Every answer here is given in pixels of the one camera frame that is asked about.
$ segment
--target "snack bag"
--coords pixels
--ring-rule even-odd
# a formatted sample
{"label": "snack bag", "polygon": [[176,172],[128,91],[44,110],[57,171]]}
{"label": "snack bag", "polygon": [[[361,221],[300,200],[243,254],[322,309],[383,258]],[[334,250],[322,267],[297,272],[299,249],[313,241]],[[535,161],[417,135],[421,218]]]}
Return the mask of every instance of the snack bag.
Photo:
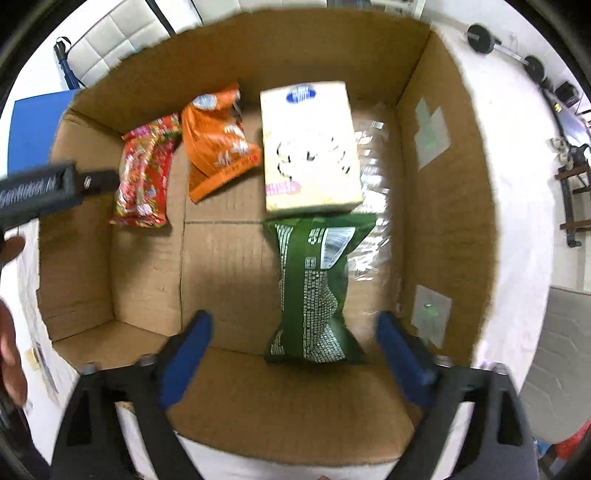
{"label": "snack bag", "polygon": [[374,228],[373,213],[267,220],[281,258],[281,324],[265,360],[303,359],[314,363],[365,363],[365,354],[347,330],[347,255]]}
{"label": "snack bag", "polygon": [[261,149],[246,141],[237,102],[238,84],[198,96],[181,114],[191,160],[189,196],[198,202],[261,162]]}
{"label": "snack bag", "polygon": [[177,113],[123,136],[121,183],[111,225],[166,225],[166,191],[173,151],[181,137]]}

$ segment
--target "finger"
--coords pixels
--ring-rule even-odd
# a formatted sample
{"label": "finger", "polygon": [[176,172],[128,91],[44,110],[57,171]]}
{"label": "finger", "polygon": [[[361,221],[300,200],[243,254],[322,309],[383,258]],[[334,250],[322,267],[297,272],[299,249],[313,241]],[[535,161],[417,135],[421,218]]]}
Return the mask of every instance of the finger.
{"label": "finger", "polygon": [[8,395],[14,400],[14,403],[20,407],[27,402],[27,378],[19,366],[11,367],[6,363],[2,363],[2,379],[4,381],[4,388]]}
{"label": "finger", "polygon": [[14,260],[22,250],[25,248],[25,239],[21,236],[13,236],[6,240],[6,244],[2,249],[2,261],[8,263]]}
{"label": "finger", "polygon": [[2,362],[8,365],[17,365],[21,361],[12,316],[2,301],[0,301],[0,357]]}

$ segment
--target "red snack bag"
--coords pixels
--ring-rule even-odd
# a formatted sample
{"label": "red snack bag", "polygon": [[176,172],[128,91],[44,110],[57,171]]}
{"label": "red snack bag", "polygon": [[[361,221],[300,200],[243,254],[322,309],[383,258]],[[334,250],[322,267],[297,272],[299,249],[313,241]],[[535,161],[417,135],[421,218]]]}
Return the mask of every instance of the red snack bag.
{"label": "red snack bag", "polygon": [[166,225],[166,191],[173,151],[181,138],[177,113],[132,130],[122,156],[121,183],[111,225]]}

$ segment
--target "cardboard box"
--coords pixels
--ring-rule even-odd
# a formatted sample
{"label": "cardboard box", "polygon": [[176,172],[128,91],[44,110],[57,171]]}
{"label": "cardboard box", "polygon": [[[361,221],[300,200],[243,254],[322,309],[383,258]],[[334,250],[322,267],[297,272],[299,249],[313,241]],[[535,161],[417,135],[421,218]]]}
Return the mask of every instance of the cardboard box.
{"label": "cardboard box", "polygon": [[350,212],[363,201],[344,82],[261,92],[267,213]]}
{"label": "cardboard box", "polygon": [[[354,122],[371,115],[368,105],[384,105],[392,260],[372,281],[352,280],[345,306],[373,363],[264,362],[280,310],[277,253],[258,225],[263,173],[253,171],[195,205],[187,197],[183,146],[173,160],[167,227],[109,226],[111,196],[41,221],[40,310],[54,348],[78,368],[130,364],[206,309],[213,342],[169,412],[181,435],[280,463],[395,460],[413,424],[375,349],[375,312],[400,301],[414,333],[417,285],[452,299],[443,347],[433,351],[467,365],[491,296],[495,207],[470,94],[441,40],[419,22],[345,9],[240,14],[146,48],[81,91],[60,123],[51,161],[75,159],[82,171],[117,168],[121,134],[236,79],[246,136],[259,144],[263,90],[344,81]],[[441,125],[418,118],[421,100],[431,112],[441,109],[446,148],[438,140]],[[417,148],[427,158],[433,142],[441,153],[419,170]]]}

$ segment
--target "pink label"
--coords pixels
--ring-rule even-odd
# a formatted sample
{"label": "pink label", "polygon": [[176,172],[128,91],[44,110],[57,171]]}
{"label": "pink label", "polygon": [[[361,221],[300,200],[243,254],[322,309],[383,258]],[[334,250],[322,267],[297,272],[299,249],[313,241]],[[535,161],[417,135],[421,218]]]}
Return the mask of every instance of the pink label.
{"label": "pink label", "polygon": [[299,193],[301,190],[301,185],[296,181],[282,181],[279,183],[268,183],[265,186],[267,191],[267,195],[291,195],[294,193]]}

